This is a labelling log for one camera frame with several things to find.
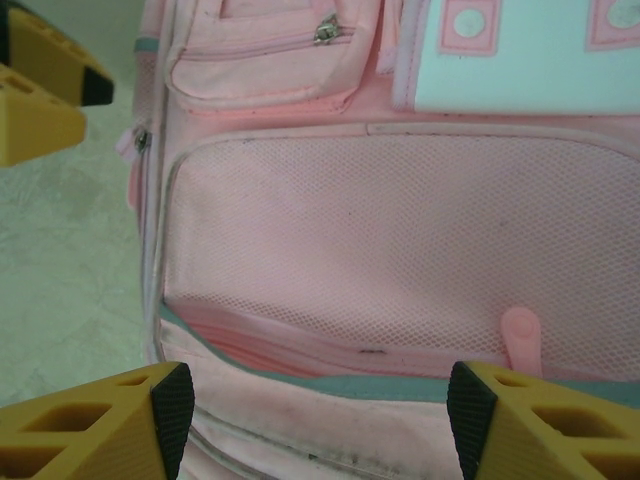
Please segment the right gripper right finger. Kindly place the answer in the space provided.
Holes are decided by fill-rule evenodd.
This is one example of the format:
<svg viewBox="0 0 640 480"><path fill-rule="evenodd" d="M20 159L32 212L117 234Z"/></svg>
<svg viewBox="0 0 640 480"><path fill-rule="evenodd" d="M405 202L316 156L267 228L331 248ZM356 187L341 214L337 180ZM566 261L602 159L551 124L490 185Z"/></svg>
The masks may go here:
<svg viewBox="0 0 640 480"><path fill-rule="evenodd" d="M636 479L639 385L454 364L447 413L466 479Z"/></svg>

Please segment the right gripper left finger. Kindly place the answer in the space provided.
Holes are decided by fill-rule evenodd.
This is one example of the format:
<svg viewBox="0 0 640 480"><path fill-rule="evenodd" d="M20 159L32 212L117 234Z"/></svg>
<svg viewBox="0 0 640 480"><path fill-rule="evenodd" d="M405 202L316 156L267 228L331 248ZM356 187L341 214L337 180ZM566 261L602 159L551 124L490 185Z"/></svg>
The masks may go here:
<svg viewBox="0 0 640 480"><path fill-rule="evenodd" d="M175 479L194 412L190 368L163 362L1 410L4 479Z"/></svg>

